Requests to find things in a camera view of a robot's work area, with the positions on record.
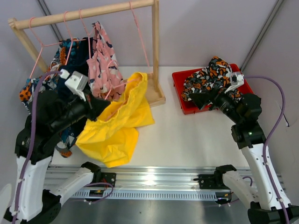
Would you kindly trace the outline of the orange black camouflage shorts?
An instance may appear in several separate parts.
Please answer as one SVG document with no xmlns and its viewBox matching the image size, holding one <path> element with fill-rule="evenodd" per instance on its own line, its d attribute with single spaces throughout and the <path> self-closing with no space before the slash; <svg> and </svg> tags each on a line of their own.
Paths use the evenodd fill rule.
<svg viewBox="0 0 299 224">
<path fill-rule="evenodd" d="M 181 98 L 191 101 L 190 94 L 206 93 L 214 87 L 228 88 L 230 86 L 231 66 L 223 59 L 214 56 L 207 67 L 192 73 L 183 84 Z"/>
</svg>

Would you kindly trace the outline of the yellow shorts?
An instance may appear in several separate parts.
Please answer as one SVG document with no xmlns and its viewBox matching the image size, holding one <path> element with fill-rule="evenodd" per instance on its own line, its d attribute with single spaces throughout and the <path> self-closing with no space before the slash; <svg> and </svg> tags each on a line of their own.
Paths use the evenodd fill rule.
<svg viewBox="0 0 299 224">
<path fill-rule="evenodd" d="M 137 145 L 138 127 L 155 123 L 150 105 L 145 97 L 148 75 L 135 72 L 120 99 L 97 117 L 87 120 L 76 146 L 88 157 L 112 168 L 130 162 Z"/>
</svg>

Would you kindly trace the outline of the pink hanger of yellow shorts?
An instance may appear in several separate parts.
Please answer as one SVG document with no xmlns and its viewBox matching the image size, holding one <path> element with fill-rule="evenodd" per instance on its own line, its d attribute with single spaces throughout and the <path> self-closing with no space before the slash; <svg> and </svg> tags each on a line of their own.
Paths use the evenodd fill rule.
<svg viewBox="0 0 299 224">
<path fill-rule="evenodd" d="M 110 66 L 111 63 L 114 63 L 114 64 L 116 65 L 116 67 L 118 68 L 118 63 L 117 63 L 117 61 L 116 61 L 116 60 L 112 60 L 112 61 L 110 61 L 110 62 L 107 64 L 107 71 L 109 70 L 109 66 Z M 108 81 L 109 81 L 109 83 L 110 83 L 110 89 L 109 89 L 109 91 L 108 91 L 108 93 L 106 94 L 106 96 L 105 96 L 104 99 L 105 99 L 105 100 L 108 100 L 109 95 L 110 95 L 110 92 L 111 92 L 112 90 L 114 90 L 114 89 L 116 89 L 116 88 L 118 88 L 118 87 L 121 87 L 121 86 L 125 86 L 125 85 L 127 85 L 127 84 L 129 84 L 129 83 L 131 83 L 131 82 L 134 82 L 134 81 L 140 81 L 140 80 L 141 80 L 140 78 L 135 78 L 135 79 L 132 79 L 132 80 L 130 80 L 130 81 L 123 81 L 123 83 L 114 86 L 114 85 L 112 84 L 110 78 L 108 78 Z"/>
</svg>

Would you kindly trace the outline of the pink hanger of camouflage shorts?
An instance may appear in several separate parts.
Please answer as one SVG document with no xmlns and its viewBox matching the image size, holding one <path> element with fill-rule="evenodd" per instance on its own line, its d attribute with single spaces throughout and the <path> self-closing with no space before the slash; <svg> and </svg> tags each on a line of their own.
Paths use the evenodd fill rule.
<svg viewBox="0 0 299 224">
<path fill-rule="evenodd" d="M 147 56 L 146 48 L 145 48 L 145 45 L 144 45 L 142 33 L 141 33 L 141 30 L 140 30 L 140 26 L 139 26 L 139 23 L 138 23 L 137 16 L 135 15 L 135 12 L 133 10 L 131 1 L 129 1 L 129 5 L 130 5 L 130 10 L 132 12 L 132 15 L 133 15 L 133 18 L 134 18 L 134 21 L 135 21 L 135 24 L 136 24 L 136 28 L 137 28 L 138 35 L 139 35 L 139 38 L 140 38 L 140 42 L 141 42 L 142 50 L 143 50 L 143 53 L 144 53 L 145 61 L 146 61 L 147 67 L 149 68 L 150 63 L 149 63 L 149 60 L 148 60 L 148 56 Z"/>
</svg>

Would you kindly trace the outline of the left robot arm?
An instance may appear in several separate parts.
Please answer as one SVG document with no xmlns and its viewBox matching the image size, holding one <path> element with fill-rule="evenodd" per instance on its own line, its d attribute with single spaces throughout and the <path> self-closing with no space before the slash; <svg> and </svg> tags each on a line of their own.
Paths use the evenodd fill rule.
<svg viewBox="0 0 299 224">
<path fill-rule="evenodd" d="M 49 224 L 65 202 L 86 185 L 101 182 L 99 166 L 86 162 L 59 187 L 46 190 L 44 180 L 61 133 L 84 118 L 95 121 L 110 101 L 95 98 L 85 91 L 84 98 L 73 96 L 68 103 L 54 91 L 34 95 L 25 127 L 16 138 L 18 179 L 13 202 L 4 218 L 15 223 Z"/>
</svg>

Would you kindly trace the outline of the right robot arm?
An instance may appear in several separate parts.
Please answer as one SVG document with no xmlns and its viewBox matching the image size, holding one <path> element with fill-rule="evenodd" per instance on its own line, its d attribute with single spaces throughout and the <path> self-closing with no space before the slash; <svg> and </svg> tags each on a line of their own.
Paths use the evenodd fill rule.
<svg viewBox="0 0 299 224">
<path fill-rule="evenodd" d="M 218 188 L 228 187 L 248 209 L 252 224 L 292 224 L 299 218 L 299 207 L 292 205 L 285 194 L 271 163 L 266 137 L 258 123 L 262 112 L 261 99 L 252 93 L 244 94 L 235 102 L 224 91 L 190 94 L 201 109 L 212 103 L 234 125 L 232 137 L 249 164 L 255 187 L 248 185 L 232 165 L 215 169 L 213 182 Z"/>
</svg>

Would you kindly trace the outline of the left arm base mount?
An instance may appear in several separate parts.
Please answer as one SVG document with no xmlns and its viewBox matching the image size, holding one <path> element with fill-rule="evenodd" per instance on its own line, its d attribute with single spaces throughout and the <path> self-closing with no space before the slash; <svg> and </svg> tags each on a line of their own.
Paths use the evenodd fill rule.
<svg viewBox="0 0 299 224">
<path fill-rule="evenodd" d="M 97 181 L 93 181 L 92 183 L 86 185 L 85 187 L 104 187 L 111 188 L 115 187 L 116 183 L 116 173 L 111 172 L 103 172 L 101 173 L 101 177 Z"/>
</svg>

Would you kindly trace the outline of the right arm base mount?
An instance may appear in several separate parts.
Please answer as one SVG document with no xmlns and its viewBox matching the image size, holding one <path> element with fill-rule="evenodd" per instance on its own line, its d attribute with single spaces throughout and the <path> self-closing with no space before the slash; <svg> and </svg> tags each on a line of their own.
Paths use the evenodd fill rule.
<svg viewBox="0 0 299 224">
<path fill-rule="evenodd" d="M 198 182 L 200 189 L 225 189 L 229 188 L 224 184 L 222 176 L 229 171 L 237 171 L 237 169 L 229 164 L 218 166 L 213 174 L 199 174 L 193 181 Z"/>
</svg>

